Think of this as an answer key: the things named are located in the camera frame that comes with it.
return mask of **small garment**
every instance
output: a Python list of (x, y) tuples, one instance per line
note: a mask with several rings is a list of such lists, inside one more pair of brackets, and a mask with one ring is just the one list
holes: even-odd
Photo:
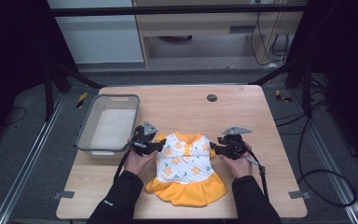
[(202, 134), (161, 133), (164, 148), (156, 158), (157, 176), (145, 190), (173, 205), (205, 206), (221, 198), (227, 187), (213, 170), (214, 150)]

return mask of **wooden tabletop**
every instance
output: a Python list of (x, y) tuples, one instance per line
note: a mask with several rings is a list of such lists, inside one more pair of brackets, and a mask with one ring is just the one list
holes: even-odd
[[(148, 120), (160, 133), (202, 133), (217, 144), (222, 131), (232, 126), (252, 129), (242, 135), (252, 146), (253, 152), (266, 167), (268, 196), (280, 217), (304, 217), (307, 208), (302, 198), (291, 199), (290, 191), (298, 191), (291, 165), (284, 151), (281, 138), (269, 110), (263, 90), (251, 85), (202, 85), (202, 86), (137, 86), (107, 87), (100, 94), (136, 94), (141, 99), (139, 123)], [(207, 96), (214, 94), (217, 101)], [(75, 193), (72, 199), (61, 198), (57, 217), (61, 219), (86, 219), (104, 198), (113, 183), (119, 161), (91, 159), (78, 151), (66, 191)], [(232, 196), (234, 179), (228, 167), (218, 158), (212, 166), (228, 187), (228, 192), (218, 201), (202, 208), (173, 206), (155, 194), (143, 191), (135, 206), (134, 218), (236, 218), (237, 211)], [(258, 169), (254, 177), (261, 187)], [(140, 175), (146, 184), (156, 175), (156, 165), (150, 162)]]

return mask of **person's arm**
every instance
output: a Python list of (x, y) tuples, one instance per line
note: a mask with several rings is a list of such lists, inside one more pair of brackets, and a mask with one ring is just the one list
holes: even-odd
[(245, 157), (235, 161), (223, 155), (219, 157), (228, 165), (235, 177), (232, 182), (232, 192), (240, 224), (282, 223), (278, 213), (252, 176), (252, 164)]
[(144, 187), (138, 174), (156, 155), (157, 151), (141, 157), (132, 151), (124, 163), (124, 172), (95, 208), (87, 224), (132, 223), (134, 207)]

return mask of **yellow skirt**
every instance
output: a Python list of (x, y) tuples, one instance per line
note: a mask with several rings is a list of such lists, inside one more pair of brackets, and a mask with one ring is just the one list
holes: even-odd
[(173, 205), (202, 207), (220, 199), (227, 192), (227, 187), (213, 172), (207, 179), (190, 184), (178, 182), (161, 182), (156, 177), (146, 184), (148, 193), (155, 193), (165, 202)]

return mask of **clear plastic bin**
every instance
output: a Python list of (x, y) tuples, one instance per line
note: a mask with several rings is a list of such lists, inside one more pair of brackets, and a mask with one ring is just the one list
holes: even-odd
[(121, 159), (137, 123), (140, 100), (134, 94), (101, 94), (94, 98), (76, 140), (93, 159)]

